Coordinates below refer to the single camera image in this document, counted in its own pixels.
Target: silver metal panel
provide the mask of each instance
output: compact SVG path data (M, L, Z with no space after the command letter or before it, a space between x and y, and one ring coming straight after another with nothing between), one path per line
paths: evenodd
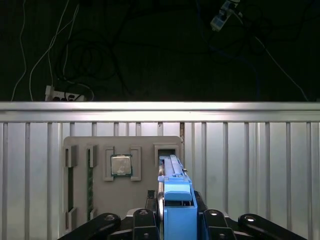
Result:
M8 124L7 149L7 215L6 238L8 240L22 240L29 238L29 179L26 171L29 168L28 149L30 125L25 123Z
M311 123L311 213L313 239L320 239L320 165L319 165L319 123Z
M111 137L115 135L114 124L110 122L97 122L96 135Z
M247 127L228 124L228 214L233 219L249 211Z
M318 103L4 102L2 122L318 122Z
M257 213L318 240L319 122L319 103L0 103L0 238L64 232L65 137L179 136L210 208Z
M307 139L307 124L303 122L291 123L290 135L292 230L308 236L308 209L309 204L311 204L308 202L308 188L311 185L311 182L309 182L311 155L307 154L307 143L309 142Z
M206 130L206 204L208 208L227 211L228 175L224 166L224 124L208 123Z
M290 155L287 152L287 125L270 123L270 220L284 228L291 224Z
M196 122L194 128L193 187L202 195L206 203L207 159L206 159L206 124Z
M257 214L270 219L270 125L268 123L256 124L255 148Z
M6 177L5 172L6 169L6 162L4 162L4 124L0 123L0 238L2 239L2 233L3 225L7 225L6 222L3 222L3 214L6 212L6 209L3 208L3 205L6 201L4 201L4 198L6 198Z
M188 170L191 179L194 178L194 127L193 123L184 124L184 167Z
M141 123L141 136L161 136L161 134L158 134L158 123L156 122Z
M249 212L258 213L258 158L257 158L257 123L248 123L248 191Z
M60 192L62 193L62 174L60 149L63 146L63 125L50 123L48 125L48 189L47 189L47 239L55 240L59 237Z
M29 222L29 235L30 239L45 239L48 216L48 124L30 123L29 127L29 173L26 172L29 178L29 200L26 203L32 219Z
M180 123L179 122L164 122L163 123L163 136L180 136Z

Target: dark background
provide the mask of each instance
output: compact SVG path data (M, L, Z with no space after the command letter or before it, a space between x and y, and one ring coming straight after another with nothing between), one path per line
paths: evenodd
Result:
M204 38L211 37L209 43L212 46L223 48L237 39L249 36L240 52L240 58L255 67L259 80L253 68L241 60L234 59L228 64L216 63L230 59L216 52L208 53L209 47L202 38L201 28L203 23L208 25L224 1L199 1L204 21L199 21L193 0L139 0L127 17L132 0L83 0L72 32L80 31L77 38L82 43L103 42L95 33L98 32L104 36L108 45L93 49L91 55L87 52L83 57L84 65L89 69L86 70L91 71L91 76L80 76L72 80L90 86L96 101L305 101L300 90L265 52L262 55L251 53L249 43L258 51L263 48L252 37L253 32L241 27L234 16L220 32L213 32L204 26ZM241 1L238 9L248 18L256 20L255 23L259 21L261 12L272 22L273 31L268 39L295 37L300 29L304 9L310 3L309 0ZM72 19L77 3L77 0L70 0L61 26ZM30 101L30 71L48 49L65 4L65 0L26 1L22 42L27 73L16 89L15 101ZM22 6L22 0L0 2L0 101L10 101L14 86L24 70L19 44L23 23ZM319 14L320 0L315 0L306 11L306 18ZM297 25L286 29L277 28L286 24ZM84 94L90 99L90 92L86 88L78 85L70 87L69 83L61 80L61 75L57 77L59 55L67 43L69 31L70 25L58 35L50 51L54 87L58 91L69 88L69 92ZM117 32L120 33L118 41L112 44ZM315 101L320 95L320 17L306 21L297 40L268 39L265 44L273 57L302 87L309 100ZM70 43L69 53L72 52L72 46L76 45L76 42ZM242 42L235 44L225 49L225 52L234 55L241 45ZM75 73L73 66L79 67L79 49L72 53L72 57L69 55L66 66L69 76ZM31 89L35 101L44 100L46 85L50 84L49 63L45 57L32 76Z

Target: beige mounting board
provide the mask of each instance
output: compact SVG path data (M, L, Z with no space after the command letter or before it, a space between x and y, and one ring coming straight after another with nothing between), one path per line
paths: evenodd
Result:
M102 213L124 218L128 210L143 208L147 190L158 189L159 154L179 157L181 150L178 136L67 137L62 161L68 209L65 230L69 232ZM131 156L131 175L112 174L114 155Z

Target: black connector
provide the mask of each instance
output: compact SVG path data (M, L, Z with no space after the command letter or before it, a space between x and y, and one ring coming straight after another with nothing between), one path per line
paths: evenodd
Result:
M220 15L220 19L221 19L222 21L227 20L227 13L224 12L222 15Z
M236 5L233 2L230 2L229 5L228 5L228 8L230 10L235 10L236 9Z

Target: corrugated metal wall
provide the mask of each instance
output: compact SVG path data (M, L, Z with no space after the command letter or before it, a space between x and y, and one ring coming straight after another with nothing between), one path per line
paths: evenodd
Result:
M0 123L2 240L55 240L67 136L180 136L209 208L259 214L320 239L319 123Z

